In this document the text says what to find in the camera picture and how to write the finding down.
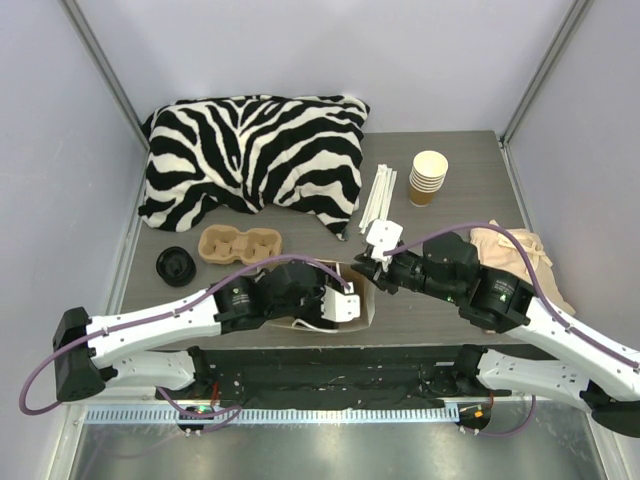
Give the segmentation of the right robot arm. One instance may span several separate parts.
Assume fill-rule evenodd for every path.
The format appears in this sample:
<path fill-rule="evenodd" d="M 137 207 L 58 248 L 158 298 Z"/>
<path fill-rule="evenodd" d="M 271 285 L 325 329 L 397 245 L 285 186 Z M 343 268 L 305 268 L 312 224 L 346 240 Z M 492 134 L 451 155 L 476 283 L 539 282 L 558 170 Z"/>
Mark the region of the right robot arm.
<path fill-rule="evenodd" d="M 518 391 L 571 405 L 600 426 L 639 435 L 639 353 L 578 321 L 528 281 L 480 263 L 474 245 L 456 233 L 423 243 L 420 254 L 376 258 L 368 246 L 352 268 L 390 294 L 404 288 L 455 305 L 461 318 L 549 354 L 512 357 L 467 345 L 451 371 L 457 391 Z"/>

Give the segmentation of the brown paper bag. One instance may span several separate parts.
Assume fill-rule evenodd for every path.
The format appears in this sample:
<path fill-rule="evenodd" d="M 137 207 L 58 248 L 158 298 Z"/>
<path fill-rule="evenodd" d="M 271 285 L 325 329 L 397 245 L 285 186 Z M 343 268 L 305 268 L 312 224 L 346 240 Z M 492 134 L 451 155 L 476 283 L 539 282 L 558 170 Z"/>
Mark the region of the brown paper bag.
<path fill-rule="evenodd" d="M 310 323 L 308 321 L 294 319 L 292 317 L 283 317 L 267 321 L 266 324 L 268 326 L 323 334 L 343 334 L 364 330 L 371 325 L 375 315 L 374 285 L 363 275 L 354 271 L 346 263 L 331 260 L 321 260 L 321 263 L 333 270 L 336 274 L 340 275 L 347 283 L 352 282 L 354 284 L 355 292 L 359 295 L 361 302 L 360 317 L 348 323 L 334 323 L 323 318 L 320 321 Z M 326 280 L 326 287 L 331 286 L 339 289 L 343 286 L 330 275 L 326 275 Z"/>

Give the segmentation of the cardboard cup carrier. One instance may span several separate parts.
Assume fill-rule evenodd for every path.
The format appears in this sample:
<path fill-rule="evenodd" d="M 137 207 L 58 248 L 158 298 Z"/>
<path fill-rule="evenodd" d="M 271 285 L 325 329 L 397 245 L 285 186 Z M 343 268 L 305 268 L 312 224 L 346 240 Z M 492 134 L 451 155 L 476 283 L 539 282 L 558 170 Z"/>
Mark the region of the cardboard cup carrier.
<path fill-rule="evenodd" d="M 228 225 L 211 225 L 202 232 L 198 253 L 206 263 L 228 265 L 239 261 L 251 265 L 282 253 L 283 239 L 273 229 L 240 231 Z"/>

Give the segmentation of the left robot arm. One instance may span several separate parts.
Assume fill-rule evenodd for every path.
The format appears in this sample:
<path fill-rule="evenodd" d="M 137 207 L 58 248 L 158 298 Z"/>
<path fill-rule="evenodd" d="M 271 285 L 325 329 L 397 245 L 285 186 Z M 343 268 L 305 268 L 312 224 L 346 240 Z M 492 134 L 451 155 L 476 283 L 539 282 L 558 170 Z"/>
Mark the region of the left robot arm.
<path fill-rule="evenodd" d="M 53 336 L 56 399 L 91 398 L 123 376 L 117 365 L 134 354 L 174 342 L 256 330 L 284 317 L 318 319 L 331 277 L 299 260 L 216 283 L 185 299 L 135 312 L 91 317 L 82 307 L 64 312 Z"/>

